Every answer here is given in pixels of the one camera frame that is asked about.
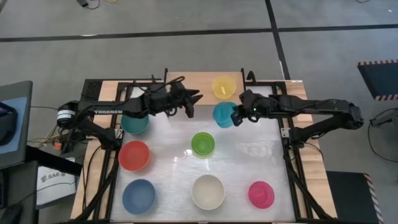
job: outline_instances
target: yellow bowl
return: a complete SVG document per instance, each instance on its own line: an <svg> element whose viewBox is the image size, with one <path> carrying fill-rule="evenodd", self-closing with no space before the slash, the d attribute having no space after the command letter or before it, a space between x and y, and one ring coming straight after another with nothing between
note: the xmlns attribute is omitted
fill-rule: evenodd
<svg viewBox="0 0 398 224"><path fill-rule="evenodd" d="M228 76L222 76L213 80L212 87L217 98L226 100L235 93L236 82Z"/></svg>

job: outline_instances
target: teal bowl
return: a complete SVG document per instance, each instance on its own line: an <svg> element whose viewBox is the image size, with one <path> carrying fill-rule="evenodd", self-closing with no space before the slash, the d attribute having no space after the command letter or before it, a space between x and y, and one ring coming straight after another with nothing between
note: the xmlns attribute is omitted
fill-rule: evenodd
<svg viewBox="0 0 398 224"><path fill-rule="evenodd" d="M123 115L121 120L121 126L123 130L129 134L139 134L143 132L149 124L149 116L145 118L130 118L129 116Z"/></svg>

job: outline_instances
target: plastic bowl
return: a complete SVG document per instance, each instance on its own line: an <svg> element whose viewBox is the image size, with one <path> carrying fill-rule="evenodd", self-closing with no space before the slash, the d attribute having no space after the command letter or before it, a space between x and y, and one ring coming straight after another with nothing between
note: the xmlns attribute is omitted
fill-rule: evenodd
<svg viewBox="0 0 398 224"><path fill-rule="evenodd" d="M123 192L123 206L133 215L147 213L155 204L155 187L148 180L132 181Z"/></svg>
<svg viewBox="0 0 398 224"><path fill-rule="evenodd" d="M213 119L219 127L229 128L234 123L232 122L231 115L234 113L235 103L221 102L214 107Z"/></svg>
<svg viewBox="0 0 398 224"><path fill-rule="evenodd" d="M194 152L205 156L214 150L215 141L211 134L201 132L193 136L191 140L191 146Z"/></svg>
<svg viewBox="0 0 398 224"><path fill-rule="evenodd" d="M257 181L249 188L249 200L257 208L269 208L275 200L274 190L264 181Z"/></svg>
<svg viewBox="0 0 398 224"><path fill-rule="evenodd" d="M224 200L225 190L223 183L213 175L203 175L193 183L192 200L204 210L218 208Z"/></svg>
<svg viewBox="0 0 398 224"><path fill-rule="evenodd" d="M228 76L222 76L213 80L214 95L222 100L230 98L236 91L236 82Z"/></svg>
<svg viewBox="0 0 398 224"><path fill-rule="evenodd" d="M131 141L125 144L119 152L119 163L128 171L138 171L149 162L148 146L142 141Z"/></svg>
<svg viewBox="0 0 398 224"><path fill-rule="evenodd" d="M121 126L125 132L130 134L139 134L143 132L149 124L149 116L145 118L130 118L129 116L123 115L121 120Z"/></svg>

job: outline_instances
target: white bowl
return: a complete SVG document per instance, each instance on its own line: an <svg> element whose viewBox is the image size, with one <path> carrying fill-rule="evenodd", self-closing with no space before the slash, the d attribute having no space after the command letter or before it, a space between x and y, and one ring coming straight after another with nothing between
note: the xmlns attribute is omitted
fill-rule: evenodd
<svg viewBox="0 0 398 224"><path fill-rule="evenodd" d="M213 175L203 175L193 183L192 200L204 210L218 208L224 200L225 190L223 183Z"/></svg>

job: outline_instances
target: black floor stripe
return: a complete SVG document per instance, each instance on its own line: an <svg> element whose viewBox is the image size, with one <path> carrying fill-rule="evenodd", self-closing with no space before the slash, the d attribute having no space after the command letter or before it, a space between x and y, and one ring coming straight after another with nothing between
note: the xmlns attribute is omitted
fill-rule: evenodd
<svg viewBox="0 0 398 224"><path fill-rule="evenodd" d="M257 34L271 32L271 28L253 29L220 29L220 30L188 30L188 31L169 31L169 32L141 32L129 34L97 34L97 35L67 35L52 37L6 37L0 38L0 42L32 42L32 41L52 41L52 40L94 40L94 39L117 39L135 37L171 37L184 35L214 35L214 34Z"/></svg>
<svg viewBox="0 0 398 224"><path fill-rule="evenodd" d="M0 3L0 11L7 0ZM275 20L271 21L271 25L276 26ZM286 28L252 28L252 29L220 29L220 30L188 30L188 31L166 31L166 32L141 32L127 34L93 34L93 35L61 35L49 37L0 37L0 42L35 42L35 41L56 41L56 40L95 40L95 39L117 39L117 38L136 38L136 37L172 37L185 35L215 35L215 34L257 34L265 32L273 32L275 41L280 42L279 32L314 32L314 31L337 31L337 30L371 30L371 29L396 29L398 24L383 25L360 25L360 26L330 26L330 27L286 27ZM287 67L284 68L285 75L289 76Z"/></svg>
<svg viewBox="0 0 398 224"><path fill-rule="evenodd" d="M284 79L285 80L290 80L290 73L289 73L289 69L287 68L285 53L284 53L284 50L282 48L282 42L280 41L280 37L279 37L279 33L278 33L278 27L276 25L276 20L275 20L274 11L272 10L272 6L271 6L271 0L265 0L265 2L266 2L266 5L267 5L269 21L271 22L272 34L274 35L276 51L278 53L280 64L282 65L282 72L284 74Z"/></svg>
<svg viewBox="0 0 398 224"><path fill-rule="evenodd" d="M0 13L1 13L2 9L4 9L4 6L6 5L7 1L8 1L8 0L2 0L2 1L0 2Z"/></svg>
<svg viewBox="0 0 398 224"><path fill-rule="evenodd" d="M398 24L327 26L327 27L289 27L289 28L278 28L278 31L279 32L313 32L313 31L367 30L367 29L394 29L394 28L398 28Z"/></svg>

